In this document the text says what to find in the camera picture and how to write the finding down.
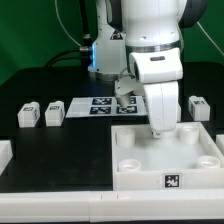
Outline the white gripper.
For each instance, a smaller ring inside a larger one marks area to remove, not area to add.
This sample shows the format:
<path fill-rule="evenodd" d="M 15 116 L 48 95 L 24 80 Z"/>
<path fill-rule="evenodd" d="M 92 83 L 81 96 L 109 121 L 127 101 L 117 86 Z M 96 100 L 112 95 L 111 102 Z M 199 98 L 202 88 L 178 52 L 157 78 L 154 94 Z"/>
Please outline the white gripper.
<path fill-rule="evenodd" d="M 183 77 L 180 49 L 129 55 L 130 72 L 115 82 L 115 98 L 122 107 L 131 103 L 131 94 L 145 93 L 149 122 L 154 138 L 171 131 L 177 124 L 179 87 Z"/>

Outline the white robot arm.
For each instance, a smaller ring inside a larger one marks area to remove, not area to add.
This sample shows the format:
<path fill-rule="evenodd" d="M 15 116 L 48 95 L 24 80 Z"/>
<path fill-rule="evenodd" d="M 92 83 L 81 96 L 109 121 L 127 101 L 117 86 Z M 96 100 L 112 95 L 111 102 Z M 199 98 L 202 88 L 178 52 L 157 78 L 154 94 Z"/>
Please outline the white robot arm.
<path fill-rule="evenodd" d="M 98 37 L 92 45 L 91 76 L 113 81 L 120 105 L 130 94 L 145 96 L 153 136 L 177 124 L 181 30 L 194 26 L 208 0 L 95 0 Z"/>

